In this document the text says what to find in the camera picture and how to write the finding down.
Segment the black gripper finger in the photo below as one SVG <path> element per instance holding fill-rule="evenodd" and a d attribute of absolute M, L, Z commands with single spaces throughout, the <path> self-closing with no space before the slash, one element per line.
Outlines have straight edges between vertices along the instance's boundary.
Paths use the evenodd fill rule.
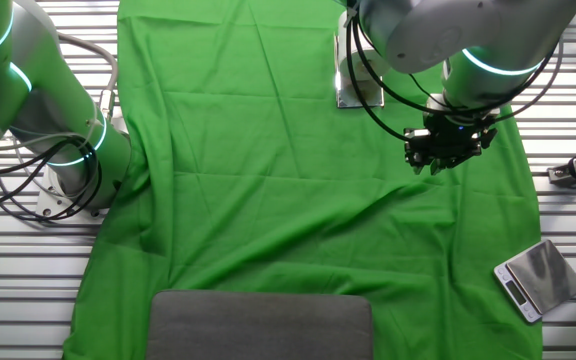
<path fill-rule="evenodd" d="M 432 158 L 427 137 L 412 137 L 404 143 L 405 160 L 415 175 L 431 164 Z"/>
<path fill-rule="evenodd" d="M 484 149 L 490 147 L 492 140 L 497 135 L 497 130 L 495 128 L 479 128 L 481 146 L 480 151 L 432 151 L 432 162 L 430 165 L 430 173 L 432 175 L 437 175 L 445 169 L 452 169 L 462 164 L 466 160 L 480 156 Z"/>

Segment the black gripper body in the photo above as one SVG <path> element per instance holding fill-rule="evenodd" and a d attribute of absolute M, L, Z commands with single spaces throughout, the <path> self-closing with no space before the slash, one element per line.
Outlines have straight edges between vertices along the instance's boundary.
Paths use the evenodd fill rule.
<path fill-rule="evenodd" d="M 457 124 L 442 115 L 426 115 L 424 128 L 429 134 L 420 140 L 424 151 L 480 151 L 480 132 L 475 125 Z"/>

